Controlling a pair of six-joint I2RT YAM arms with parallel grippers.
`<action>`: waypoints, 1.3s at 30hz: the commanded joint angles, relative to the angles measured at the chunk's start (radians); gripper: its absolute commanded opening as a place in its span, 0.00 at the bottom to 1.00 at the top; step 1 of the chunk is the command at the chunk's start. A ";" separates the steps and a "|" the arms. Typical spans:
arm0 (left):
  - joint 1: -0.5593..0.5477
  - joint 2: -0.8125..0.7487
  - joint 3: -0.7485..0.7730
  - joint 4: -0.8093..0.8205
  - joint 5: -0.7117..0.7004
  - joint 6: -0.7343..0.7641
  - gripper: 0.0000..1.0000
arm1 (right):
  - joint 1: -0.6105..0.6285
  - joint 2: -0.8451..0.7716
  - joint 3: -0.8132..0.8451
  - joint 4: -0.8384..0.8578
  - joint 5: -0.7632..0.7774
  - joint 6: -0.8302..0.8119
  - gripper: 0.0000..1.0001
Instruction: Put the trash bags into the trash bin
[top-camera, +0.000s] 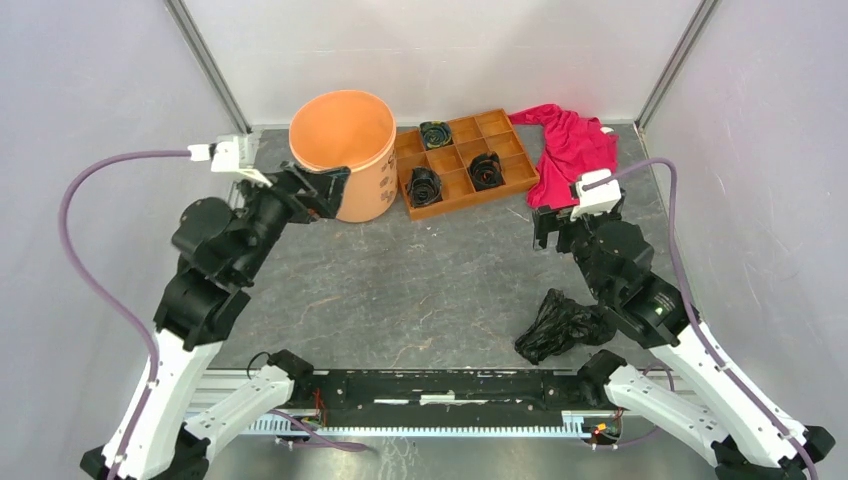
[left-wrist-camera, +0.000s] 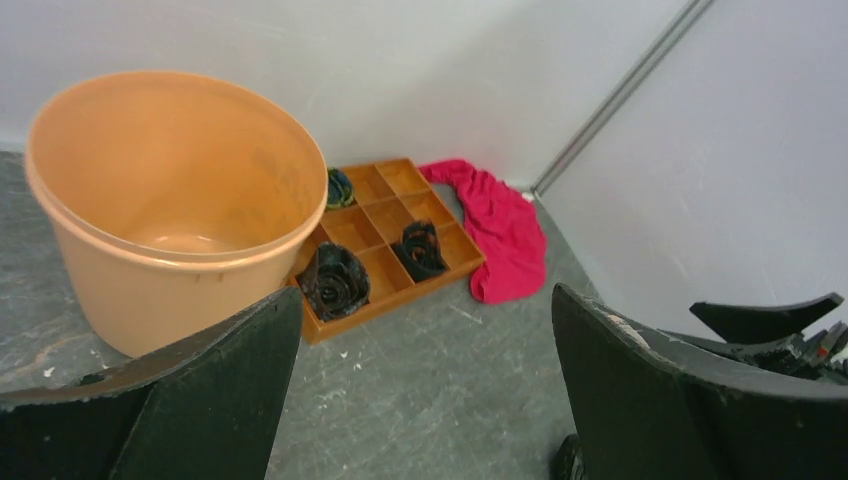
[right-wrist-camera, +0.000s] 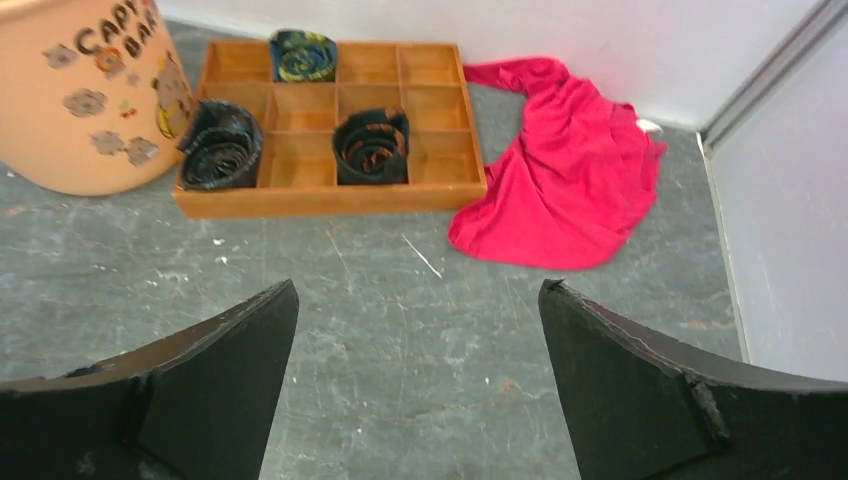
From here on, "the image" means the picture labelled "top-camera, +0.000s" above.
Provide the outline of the black trash bag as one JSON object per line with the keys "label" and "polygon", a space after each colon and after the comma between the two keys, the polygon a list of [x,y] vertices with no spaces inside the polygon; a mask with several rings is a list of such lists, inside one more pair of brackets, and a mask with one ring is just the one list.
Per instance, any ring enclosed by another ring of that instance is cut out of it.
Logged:
{"label": "black trash bag", "polygon": [[577,345],[600,346],[612,340],[617,328],[604,319],[601,309],[582,305],[551,288],[539,306],[533,323],[514,341],[516,353],[539,365]]}

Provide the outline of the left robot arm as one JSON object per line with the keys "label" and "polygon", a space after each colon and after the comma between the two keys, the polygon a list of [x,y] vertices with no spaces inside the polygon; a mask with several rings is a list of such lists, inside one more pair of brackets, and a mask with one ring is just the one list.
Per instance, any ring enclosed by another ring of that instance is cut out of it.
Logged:
{"label": "left robot arm", "polygon": [[334,218],[350,174],[346,167],[312,172],[287,164],[266,184],[241,181],[240,208],[207,197],[184,210],[172,237],[177,271],[153,318],[158,356],[145,369],[110,441],[83,455],[84,472],[95,479],[200,479],[261,416],[312,399],[312,366],[284,350],[246,385],[203,412],[188,414],[284,228]]}

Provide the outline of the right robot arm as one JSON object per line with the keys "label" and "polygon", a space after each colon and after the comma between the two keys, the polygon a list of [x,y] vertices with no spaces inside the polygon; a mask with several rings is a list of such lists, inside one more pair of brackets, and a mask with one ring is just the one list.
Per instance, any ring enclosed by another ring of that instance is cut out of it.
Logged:
{"label": "right robot arm", "polygon": [[815,466],[834,437],[793,419],[739,371],[679,289],[653,272],[653,246],[620,210],[573,218],[569,208],[537,209],[535,245],[546,248],[557,233],[556,250],[573,257],[601,322],[670,367],[700,401],[656,386],[607,350],[581,368],[580,400],[643,416],[698,453],[720,479],[817,478]]}

